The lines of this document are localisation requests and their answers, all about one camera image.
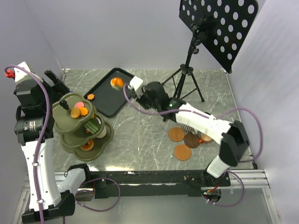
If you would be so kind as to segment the pink round cookie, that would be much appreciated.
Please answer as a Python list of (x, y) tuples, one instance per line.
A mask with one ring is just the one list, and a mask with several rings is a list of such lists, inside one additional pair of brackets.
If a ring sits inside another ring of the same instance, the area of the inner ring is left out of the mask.
[(74, 107), (80, 108), (80, 107), (84, 107), (84, 106), (85, 105), (83, 102), (77, 102)]

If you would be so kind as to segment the orange round cookie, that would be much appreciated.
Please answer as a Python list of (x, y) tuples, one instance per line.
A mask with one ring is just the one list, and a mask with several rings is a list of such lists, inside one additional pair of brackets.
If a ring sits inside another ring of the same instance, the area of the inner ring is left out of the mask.
[(71, 117), (77, 119), (81, 116), (81, 110), (78, 107), (73, 107), (71, 109)]

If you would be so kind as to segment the orange star cookie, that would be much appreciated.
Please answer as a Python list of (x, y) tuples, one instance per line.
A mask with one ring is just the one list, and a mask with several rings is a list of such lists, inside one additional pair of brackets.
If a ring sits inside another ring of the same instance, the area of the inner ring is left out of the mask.
[(79, 107), (81, 116), (87, 116), (89, 111), (86, 107)]

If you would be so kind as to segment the orange flower cookie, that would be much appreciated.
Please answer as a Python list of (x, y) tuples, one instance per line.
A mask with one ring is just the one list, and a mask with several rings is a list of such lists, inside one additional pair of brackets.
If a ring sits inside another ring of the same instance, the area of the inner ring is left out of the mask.
[(94, 98), (95, 98), (95, 95), (92, 93), (87, 95), (88, 100), (94, 100)]

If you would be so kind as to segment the orange donut back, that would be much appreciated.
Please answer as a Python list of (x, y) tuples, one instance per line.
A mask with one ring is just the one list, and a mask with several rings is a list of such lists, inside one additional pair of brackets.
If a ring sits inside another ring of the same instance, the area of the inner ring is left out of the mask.
[(124, 81), (120, 77), (114, 77), (111, 79), (110, 85), (116, 90), (121, 90), (124, 86)]

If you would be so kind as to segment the orange donut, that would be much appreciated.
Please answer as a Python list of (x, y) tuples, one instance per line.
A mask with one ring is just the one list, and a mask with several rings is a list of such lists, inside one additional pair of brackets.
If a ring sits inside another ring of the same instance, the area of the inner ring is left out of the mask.
[(121, 90), (124, 86), (124, 81), (120, 77), (114, 77), (111, 79), (110, 85), (116, 90)]
[(80, 147), (83, 151), (90, 151), (94, 146), (93, 140), (89, 140), (86, 144)]

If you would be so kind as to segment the orange coaster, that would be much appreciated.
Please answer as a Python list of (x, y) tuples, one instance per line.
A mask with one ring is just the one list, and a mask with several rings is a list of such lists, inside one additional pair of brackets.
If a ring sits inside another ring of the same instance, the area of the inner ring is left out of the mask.
[(192, 152), (187, 145), (181, 144), (174, 148), (174, 155), (178, 160), (186, 161), (191, 157)]
[(185, 137), (185, 132), (180, 127), (172, 127), (168, 133), (169, 138), (174, 142), (180, 142)]

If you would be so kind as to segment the black serving tray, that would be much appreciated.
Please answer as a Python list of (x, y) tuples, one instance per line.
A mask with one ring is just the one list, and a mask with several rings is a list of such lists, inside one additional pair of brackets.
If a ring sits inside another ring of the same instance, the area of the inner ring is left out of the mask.
[(93, 94), (92, 105), (99, 113), (108, 118), (115, 117), (127, 103), (123, 90), (116, 90), (110, 84), (110, 81), (116, 77), (129, 83), (134, 75), (121, 68), (113, 68), (84, 95), (84, 98), (87, 99), (89, 94)]

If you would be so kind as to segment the striped ceramic cup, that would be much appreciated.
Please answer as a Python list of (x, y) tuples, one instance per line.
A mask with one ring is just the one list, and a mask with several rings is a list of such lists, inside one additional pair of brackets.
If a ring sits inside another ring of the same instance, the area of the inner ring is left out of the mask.
[(192, 128), (191, 126), (181, 124), (181, 127), (186, 132), (189, 132), (189, 133), (192, 133), (192, 134), (195, 134), (195, 135), (198, 134), (198, 131), (196, 129)]

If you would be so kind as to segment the green layered cake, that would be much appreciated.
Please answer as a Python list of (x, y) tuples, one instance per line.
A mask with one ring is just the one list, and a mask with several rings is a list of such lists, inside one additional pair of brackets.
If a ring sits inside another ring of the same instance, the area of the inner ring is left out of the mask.
[(96, 134), (99, 131), (99, 127), (90, 120), (84, 124), (84, 127), (92, 134)]

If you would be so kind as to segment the dark brown coaster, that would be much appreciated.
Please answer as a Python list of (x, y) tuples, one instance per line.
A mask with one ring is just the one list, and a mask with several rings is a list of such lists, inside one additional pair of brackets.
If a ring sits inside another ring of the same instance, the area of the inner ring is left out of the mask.
[(200, 138), (193, 133), (187, 133), (184, 137), (184, 143), (190, 148), (196, 148), (200, 145)]

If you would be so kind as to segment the orange coaster front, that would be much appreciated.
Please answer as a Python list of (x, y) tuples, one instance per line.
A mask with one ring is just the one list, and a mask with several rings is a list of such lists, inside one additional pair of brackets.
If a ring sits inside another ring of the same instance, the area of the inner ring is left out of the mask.
[(181, 144), (174, 148), (174, 155), (178, 160), (186, 161), (191, 157), (192, 152), (187, 145)]

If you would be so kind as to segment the orange donut front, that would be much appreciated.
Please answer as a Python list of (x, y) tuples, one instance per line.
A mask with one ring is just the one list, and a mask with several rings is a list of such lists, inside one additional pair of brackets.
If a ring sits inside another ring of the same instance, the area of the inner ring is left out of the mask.
[(93, 140), (89, 140), (86, 144), (80, 147), (83, 151), (90, 151), (94, 146)]

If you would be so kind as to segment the white cream donut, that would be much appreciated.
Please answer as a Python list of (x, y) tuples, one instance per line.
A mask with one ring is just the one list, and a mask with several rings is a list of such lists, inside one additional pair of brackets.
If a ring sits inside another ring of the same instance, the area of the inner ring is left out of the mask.
[(101, 139), (103, 137), (105, 137), (107, 134), (107, 129), (106, 127), (104, 127), (104, 129), (102, 130), (102, 132), (97, 136), (97, 138)]

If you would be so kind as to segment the black base frame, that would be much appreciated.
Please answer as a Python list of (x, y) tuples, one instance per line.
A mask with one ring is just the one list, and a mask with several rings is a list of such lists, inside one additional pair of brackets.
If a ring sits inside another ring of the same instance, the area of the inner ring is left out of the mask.
[(82, 187), (93, 187), (95, 198), (118, 196), (176, 196), (201, 197), (204, 189), (219, 189), (231, 185), (228, 174), (211, 177), (204, 170), (154, 170), (154, 171), (90, 171), (87, 164), (73, 165), (64, 173), (67, 177), (72, 169), (83, 168), (86, 173)]

